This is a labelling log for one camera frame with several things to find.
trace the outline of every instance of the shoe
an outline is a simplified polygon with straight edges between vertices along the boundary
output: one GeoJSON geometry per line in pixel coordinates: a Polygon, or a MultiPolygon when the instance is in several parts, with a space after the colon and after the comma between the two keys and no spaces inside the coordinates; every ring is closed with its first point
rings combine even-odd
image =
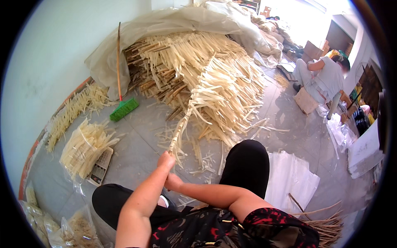
{"type": "Polygon", "coordinates": [[[167,197],[167,193],[166,192],[167,192],[166,188],[163,187],[163,190],[161,191],[161,195],[164,196],[167,199],[168,208],[172,209],[172,210],[176,210],[177,207],[176,207],[175,202],[171,201],[170,198],[167,197]]]}
{"type": "Polygon", "coordinates": [[[299,92],[301,90],[301,85],[298,83],[294,83],[292,85],[292,87],[294,88],[294,90],[296,90],[297,92],[299,92]]]}

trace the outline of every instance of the green broom head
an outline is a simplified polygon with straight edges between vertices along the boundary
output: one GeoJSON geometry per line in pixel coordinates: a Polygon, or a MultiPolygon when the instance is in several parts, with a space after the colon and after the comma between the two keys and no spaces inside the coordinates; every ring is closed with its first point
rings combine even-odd
{"type": "Polygon", "coordinates": [[[109,116],[111,121],[119,121],[121,118],[126,116],[129,112],[133,111],[136,107],[138,107],[139,103],[135,101],[134,98],[131,98],[128,101],[121,101],[119,106],[113,113],[109,116]]]}

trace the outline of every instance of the digital scale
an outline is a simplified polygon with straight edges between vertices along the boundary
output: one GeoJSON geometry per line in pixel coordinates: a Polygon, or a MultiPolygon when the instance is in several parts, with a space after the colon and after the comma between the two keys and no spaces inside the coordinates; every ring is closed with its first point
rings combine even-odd
{"type": "Polygon", "coordinates": [[[113,149],[108,147],[95,162],[93,170],[88,176],[87,180],[95,186],[101,186],[108,170],[110,159],[113,155],[113,149]]]}

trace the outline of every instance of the black pants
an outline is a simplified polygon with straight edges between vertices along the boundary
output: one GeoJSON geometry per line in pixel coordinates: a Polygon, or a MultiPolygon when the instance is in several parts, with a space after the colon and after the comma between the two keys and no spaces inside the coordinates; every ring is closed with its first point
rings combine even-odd
{"type": "MultiPolygon", "coordinates": [[[[258,141],[244,140],[230,150],[219,184],[246,188],[264,199],[268,180],[269,156],[266,149],[258,141]]],[[[117,184],[102,185],[93,193],[94,210],[116,229],[121,208],[132,192],[117,184]]],[[[181,215],[179,211],[157,205],[150,217],[152,229],[181,215]]]]}

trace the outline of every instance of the wooden broom handle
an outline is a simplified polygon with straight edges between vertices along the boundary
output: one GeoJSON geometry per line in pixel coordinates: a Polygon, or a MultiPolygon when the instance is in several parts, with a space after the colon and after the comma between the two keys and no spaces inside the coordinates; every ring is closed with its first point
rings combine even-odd
{"type": "Polygon", "coordinates": [[[120,101],[123,100],[121,96],[121,85],[120,85],[120,25],[121,22],[119,22],[119,30],[117,32],[117,85],[119,86],[119,98],[120,101]]]}

